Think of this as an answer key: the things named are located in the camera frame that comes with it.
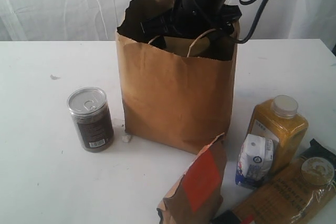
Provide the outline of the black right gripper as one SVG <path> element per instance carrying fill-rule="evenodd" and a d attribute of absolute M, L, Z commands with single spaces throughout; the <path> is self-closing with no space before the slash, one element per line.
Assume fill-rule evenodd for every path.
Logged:
<path fill-rule="evenodd" d="M 225 0 L 175 0 L 169 23 L 158 16 L 141 23 L 148 43 L 157 48 L 166 48 L 164 37 L 195 38 L 203 32 L 220 28 L 232 34 L 233 23 L 241 18 L 237 5 L 226 5 Z"/>

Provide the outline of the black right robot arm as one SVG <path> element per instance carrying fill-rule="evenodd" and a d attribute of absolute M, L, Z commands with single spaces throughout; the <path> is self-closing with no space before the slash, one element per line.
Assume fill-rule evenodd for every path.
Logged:
<path fill-rule="evenodd" d="M 226 0 L 174 0 L 173 7 L 141 23 L 144 36 L 158 39 L 156 45 L 165 48 L 164 36 L 195 39 L 210 35 L 214 41 L 227 37 L 235 44 L 244 44 L 252 37 L 269 0 L 262 0 L 247 36 L 239 40 L 233 37 L 233 23 L 241 17 L 237 5 L 226 5 Z M 257 0 L 238 0 L 250 5 Z"/>

